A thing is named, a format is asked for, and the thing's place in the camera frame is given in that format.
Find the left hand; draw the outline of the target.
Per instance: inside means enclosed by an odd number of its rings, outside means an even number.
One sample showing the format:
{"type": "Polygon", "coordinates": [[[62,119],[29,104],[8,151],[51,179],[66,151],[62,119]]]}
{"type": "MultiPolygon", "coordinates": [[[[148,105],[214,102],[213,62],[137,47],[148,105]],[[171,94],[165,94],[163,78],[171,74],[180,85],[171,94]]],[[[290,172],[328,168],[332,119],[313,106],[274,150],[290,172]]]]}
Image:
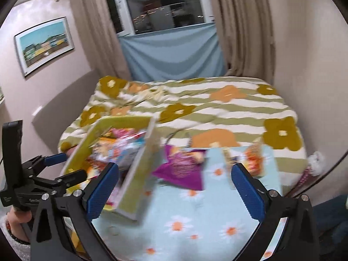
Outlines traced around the left hand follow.
{"type": "Polygon", "coordinates": [[[22,227],[22,224],[30,222],[32,219],[31,211],[21,211],[12,207],[7,213],[7,221],[11,229],[11,233],[21,241],[29,242],[29,238],[22,227]]]}

